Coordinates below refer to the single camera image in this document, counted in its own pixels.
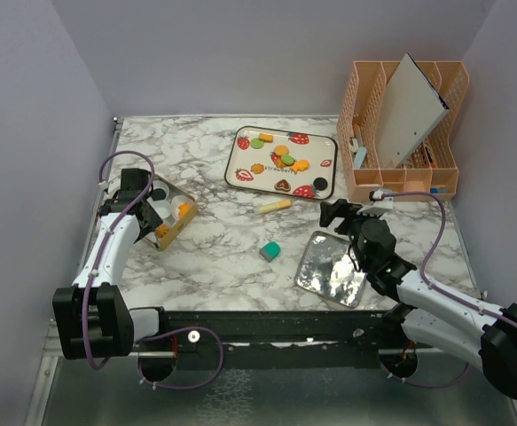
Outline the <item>orange flower cookie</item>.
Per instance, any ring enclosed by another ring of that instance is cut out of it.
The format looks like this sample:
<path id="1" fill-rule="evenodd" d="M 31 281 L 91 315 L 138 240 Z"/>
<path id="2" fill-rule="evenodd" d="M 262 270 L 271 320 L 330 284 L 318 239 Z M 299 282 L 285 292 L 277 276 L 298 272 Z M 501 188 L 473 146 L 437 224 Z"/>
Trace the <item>orange flower cookie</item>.
<path id="1" fill-rule="evenodd" d="M 160 226 L 158 226 L 155 231 L 154 231 L 154 234 L 155 236 L 158 238 L 158 239 L 161 239 L 163 238 L 167 233 L 169 232 L 169 227 L 165 224 L 162 224 Z"/>

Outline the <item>silver tin lid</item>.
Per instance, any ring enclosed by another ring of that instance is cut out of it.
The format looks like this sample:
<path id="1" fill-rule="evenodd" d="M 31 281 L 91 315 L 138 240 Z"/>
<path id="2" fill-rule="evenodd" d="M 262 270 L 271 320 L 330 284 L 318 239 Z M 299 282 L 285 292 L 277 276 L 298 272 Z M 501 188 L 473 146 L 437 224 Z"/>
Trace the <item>silver tin lid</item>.
<path id="1" fill-rule="evenodd" d="M 366 278 L 355 269 L 349 243 L 329 233 L 311 234 L 294 276 L 303 290 L 348 308 L 357 308 Z"/>

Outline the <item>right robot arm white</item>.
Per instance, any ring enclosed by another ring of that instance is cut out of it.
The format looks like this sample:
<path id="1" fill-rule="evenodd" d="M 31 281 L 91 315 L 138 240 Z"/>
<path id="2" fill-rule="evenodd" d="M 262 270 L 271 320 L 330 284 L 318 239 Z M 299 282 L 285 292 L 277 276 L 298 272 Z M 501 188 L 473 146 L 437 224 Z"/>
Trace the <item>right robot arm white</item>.
<path id="1" fill-rule="evenodd" d="M 517 400 L 517 304 L 501 307 L 468 296 L 397 255 L 396 237 L 383 215 L 398 196 L 380 189 L 371 193 L 369 205 L 344 199 L 320 205 L 320 226 L 340 218 L 335 231 L 348 237 L 354 266 L 374 290 L 397 303 L 400 316 L 382 324 L 383 340 L 393 347 L 413 341 L 447 352 Z"/>

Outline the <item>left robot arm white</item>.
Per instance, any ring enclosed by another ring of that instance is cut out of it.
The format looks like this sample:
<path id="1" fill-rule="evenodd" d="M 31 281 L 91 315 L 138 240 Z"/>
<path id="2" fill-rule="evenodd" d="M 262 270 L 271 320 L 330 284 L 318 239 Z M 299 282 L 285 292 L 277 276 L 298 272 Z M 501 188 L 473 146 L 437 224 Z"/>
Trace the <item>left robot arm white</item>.
<path id="1" fill-rule="evenodd" d="M 169 327 L 160 308 L 131 312 L 118 288 L 133 245 L 162 224 L 149 202 L 153 173 L 121 171 L 120 188 L 98 209 L 98 236 L 86 264 L 67 288 L 52 298 L 59 340 L 66 359 L 126 356 L 133 343 L 164 348 Z"/>

